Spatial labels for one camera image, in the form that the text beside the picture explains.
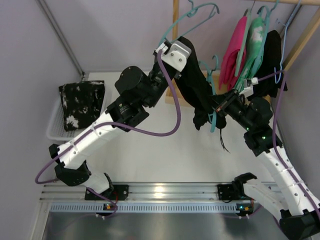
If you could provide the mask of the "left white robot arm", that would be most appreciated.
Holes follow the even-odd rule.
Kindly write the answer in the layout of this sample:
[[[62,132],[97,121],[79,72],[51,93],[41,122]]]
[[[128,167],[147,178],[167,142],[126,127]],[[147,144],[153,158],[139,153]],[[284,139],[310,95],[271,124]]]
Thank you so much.
[[[107,198],[114,192],[110,177],[102,171],[93,170],[88,157],[119,135],[134,131],[153,137],[168,137],[174,134],[181,123],[181,110],[176,107],[177,119],[174,128],[167,132],[152,132],[138,128],[167,88],[172,88],[172,80],[179,76],[184,67],[169,63],[160,57],[149,74],[137,66],[129,66],[114,83],[119,96],[101,115],[75,138],[62,145],[49,147],[52,162],[56,162],[55,174],[65,185],[85,186],[90,193]]]

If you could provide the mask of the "teal hanger with black trousers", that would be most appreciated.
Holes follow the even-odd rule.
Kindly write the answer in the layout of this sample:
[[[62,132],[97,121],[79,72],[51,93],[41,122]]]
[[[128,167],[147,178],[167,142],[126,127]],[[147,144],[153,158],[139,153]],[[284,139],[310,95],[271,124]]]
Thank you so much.
[[[213,72],[217,70],[217,67],[219,65],[219,57],[215,54],[211,58],[212,60],[215,60],[215,65],[213,68],[210,68],[208,64],[206,64],[204,61],[199,60],[198,64],[199,66],[204,65],[205,70],[206,70],[206,81],[210,84],[211,86],[211,93],[213,95],[216,94],[216,88],[215,88],[215,83],[214,83],[214,78],[213,78]],[[208,114],[208,119],[210,123],[210,132],[214,133],[216,129],[216,122],[217,122],[217,113],[214,111],[213,113]]]

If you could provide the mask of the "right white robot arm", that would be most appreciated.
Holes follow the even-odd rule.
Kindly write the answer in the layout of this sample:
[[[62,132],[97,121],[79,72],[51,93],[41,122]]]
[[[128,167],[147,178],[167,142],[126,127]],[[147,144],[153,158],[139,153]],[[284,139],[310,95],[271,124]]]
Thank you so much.
[[[279,187],[282,195],[262,184],[257,176],[244,173],[233,181],[241,197],[258,202],[277,221],[289,240],[303,240],[320,232],[320,200],[308,189],[295,170],[283,143],[270,120],[275,119],[271,106],[261,97],[245,103],[232,90],[211,97],[212,107],[220,117],[230,116],[245,129],[244,141],[258,157]]]

